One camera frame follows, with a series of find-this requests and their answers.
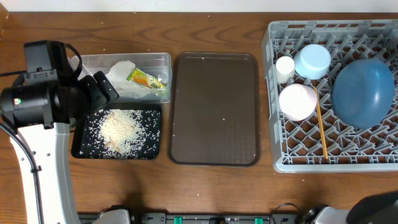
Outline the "white napkin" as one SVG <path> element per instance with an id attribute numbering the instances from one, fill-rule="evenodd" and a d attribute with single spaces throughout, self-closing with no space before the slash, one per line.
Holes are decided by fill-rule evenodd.
<path id="1" fill-rule="evenodd" d="M 148 94 L 142 85 L 126 80 L 135 67 L 136 65 L 129 60 L 120 61 L 114 64 L 106 74 L 119 96 L 142 98 Z"/>

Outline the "green yellow snack wrapper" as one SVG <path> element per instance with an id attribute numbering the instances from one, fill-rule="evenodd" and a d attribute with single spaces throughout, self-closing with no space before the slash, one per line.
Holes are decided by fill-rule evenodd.
<path id="1" fill-rule="evenodd" d="M 126 78 L 129 82 L 134 82 L 148 88 L 156 88 L 156 89 L 163 89 L 165 85 L 163 85 L 158 79 L 149 75 L 139 68 L 134 68 L 130 74 Z"/>

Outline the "cream plastic cup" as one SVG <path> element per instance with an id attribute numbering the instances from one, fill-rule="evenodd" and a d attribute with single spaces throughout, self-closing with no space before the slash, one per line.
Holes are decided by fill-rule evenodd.
<path id="1" fill-rule="evenodd" d="M 277 81 L 279 83 L 287 83 L 294 77 L 295 62 L 289 56 L 279 58 L 275 63 Z"/>

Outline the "pink bowl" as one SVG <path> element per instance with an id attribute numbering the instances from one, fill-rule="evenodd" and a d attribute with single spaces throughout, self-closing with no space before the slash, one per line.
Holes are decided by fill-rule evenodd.
<path id="1" fill-rule="evenodd" d="M 291 84 L 279 95 L 280 110 L 291 121 L 306 119 L 315 111 L 316 105 L 315 90 L 302 84 Z"/>

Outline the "light blue small bowl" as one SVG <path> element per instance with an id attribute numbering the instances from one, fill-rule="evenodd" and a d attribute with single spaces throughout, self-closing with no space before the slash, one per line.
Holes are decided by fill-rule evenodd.
<path id="1" fill-rule="evenodd" d="M 331 64 L 331 55 L 322 45 L 306 45 L 294 57 L 295 71 L 301 77 L 318 80 L 323 78 Z"/>

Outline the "grey dishwasher rack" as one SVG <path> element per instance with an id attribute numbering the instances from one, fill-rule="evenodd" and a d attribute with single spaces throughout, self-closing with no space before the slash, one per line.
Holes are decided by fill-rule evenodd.
<path id="1" fill-rule="evenodd" d="M 316 90 L 320 109 L 302 121 L 289 120 L 280 110 L 284 89 L 275 63 L 293 57 L 304 46 L 320 44 L 331 55 L 321 79 L 294 76 L 288 84 Z M 397 21 L 274 21 L 261 42 L 269 102 L 269 133 L 274 169 L 280 173 L 387 172 L 397 170 L 397 103 L 386 117 L 368 129 L 342 122 L 333 111 L 331 91 L 339 72 L 357 59 L 375 58 L 397 74 Z"/>

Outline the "dark blue plate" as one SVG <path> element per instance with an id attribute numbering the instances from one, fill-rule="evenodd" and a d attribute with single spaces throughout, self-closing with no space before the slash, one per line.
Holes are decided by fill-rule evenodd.
<path id="1" fill-rule="evenodd" d="M 394 78 L 377 59 L 361 59 L 345 66 L 333 84 L 333 110 L 342 122 L 356 129 L 378 125 L 394 99 Z"/>

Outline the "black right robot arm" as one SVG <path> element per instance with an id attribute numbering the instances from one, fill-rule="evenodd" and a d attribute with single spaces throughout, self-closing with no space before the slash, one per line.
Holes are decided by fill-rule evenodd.
<path id="1" fill-rule="evenodd" d="M 307 224 L 397 224 L 397 191 L 361 199 L 351 210 L 319 205 L 295 223 Z"/>

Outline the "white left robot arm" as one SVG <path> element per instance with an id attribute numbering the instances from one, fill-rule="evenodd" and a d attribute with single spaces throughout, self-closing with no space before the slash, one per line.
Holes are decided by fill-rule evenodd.
<path id="1" fill-rule="evenodd" d="M 1 130 L 19 160 L 29 223 L 79 223 L 69 166 L 70 123 L 118 98 L 103 72 L 18 71 L 1 92 Z"/>

